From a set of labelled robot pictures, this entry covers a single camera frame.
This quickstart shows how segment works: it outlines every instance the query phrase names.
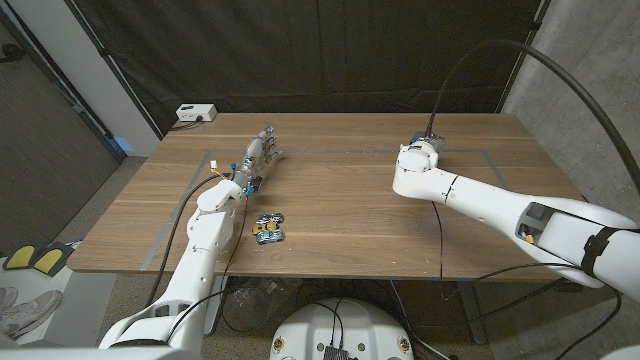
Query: wooden table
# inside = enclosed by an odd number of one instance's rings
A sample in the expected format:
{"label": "wooden table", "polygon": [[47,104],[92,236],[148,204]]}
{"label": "wooden table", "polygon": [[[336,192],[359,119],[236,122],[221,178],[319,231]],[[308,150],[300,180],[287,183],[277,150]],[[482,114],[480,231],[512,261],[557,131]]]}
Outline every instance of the wooden table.
{"label": "wooden table", "polygon": [[[248,200],[244,231],[229,275],[430,279],[440,274],[440,233],[432,205],[393,192],[400,144],[426,126],[425,114],[218,114],[212,123],[170,133],[111,204],[68,261],[81,272],[159,269],[181,197],[239,162],[267,125],[284,156],[270,166],[262,190]],[[439,166],[512,191],[581,199],[580,193],[511,115],[445,114],[434,131],[447,145]],[[184,252],[189,201],[167,270]],[[476,278],[533,262],[498,232],[438,204],[444,233],[445,280]],[[236,216],[240,232],[243,207]],[[285,215],[281,243],[257,245],[250,228],[259,214]],[[221,274],[236,239],[216,264]],[[543,281],[555,275],[529,268],[496,277]]]}

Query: white power strip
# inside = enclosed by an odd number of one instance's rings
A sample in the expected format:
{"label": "white power strip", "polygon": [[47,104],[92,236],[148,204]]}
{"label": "white power strip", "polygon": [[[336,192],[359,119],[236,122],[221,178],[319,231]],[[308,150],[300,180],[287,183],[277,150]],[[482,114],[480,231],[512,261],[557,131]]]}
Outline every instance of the white power strip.
{"label": "white power strip", "polygon": [[202,116],[202,121],[213,121],[217,113],[213,104],[182,104],[176,110],[180,121],[196,121],[198,116]]}

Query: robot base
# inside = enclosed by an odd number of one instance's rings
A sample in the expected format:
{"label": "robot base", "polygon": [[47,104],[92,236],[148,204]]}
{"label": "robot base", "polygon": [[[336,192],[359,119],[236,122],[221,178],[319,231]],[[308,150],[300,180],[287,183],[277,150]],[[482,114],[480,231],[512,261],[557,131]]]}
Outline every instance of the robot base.
{"label": "robot base", "polygon": [[302,359],[413,359],[409,337],[398,322],[384,311],[365,302],[343,298],[325,299],[319,303],[338,309],[342,319],[344,343],[340,321],[329,309],[309,304],[296,311],[276,331],[271,343],[271,360]]}

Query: black curtain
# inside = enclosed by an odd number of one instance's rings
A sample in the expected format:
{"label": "black curtain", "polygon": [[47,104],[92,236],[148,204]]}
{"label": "black curtain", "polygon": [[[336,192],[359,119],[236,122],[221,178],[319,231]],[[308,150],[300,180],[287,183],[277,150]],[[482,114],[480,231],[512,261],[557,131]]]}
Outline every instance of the black curtain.
{"label": "black curtain", "polygon": [[[75,0],[163,133],[219,112],[428,112],[451,66],[524,41],[539,0]],[[494,112],[517,54],[479,52],[443,112]]]}

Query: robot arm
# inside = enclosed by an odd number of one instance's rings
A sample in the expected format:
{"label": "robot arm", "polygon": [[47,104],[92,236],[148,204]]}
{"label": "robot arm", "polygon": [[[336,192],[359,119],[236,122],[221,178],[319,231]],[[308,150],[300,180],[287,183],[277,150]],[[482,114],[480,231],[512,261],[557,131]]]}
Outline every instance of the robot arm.
{"label": "robot arm", "polygon": [[640,301],[640,233],[632,220],[570,199],[506,191],[437,168],[444,139],[418,138],[401,146],[393,190],[445,204],[507,236],[541,263],[588,287],[603,283]]}
{"label": "robot arm", "polygon": [[169,336],[170,329],[181,313],[209,295],[213,284],[216,259],[233,234],[234,208],[257,191],[262,170],[278,152],[277,136],[268,127],[253,139],[242,163],[234,169],[231,179],[221,180],[203,192],[198,208],[187,223],[189,242],[160,298],[139,313],[117,322],[105,335],[100,348],[117,344],[163,344],[199,353],[206,306],[191,311]]}

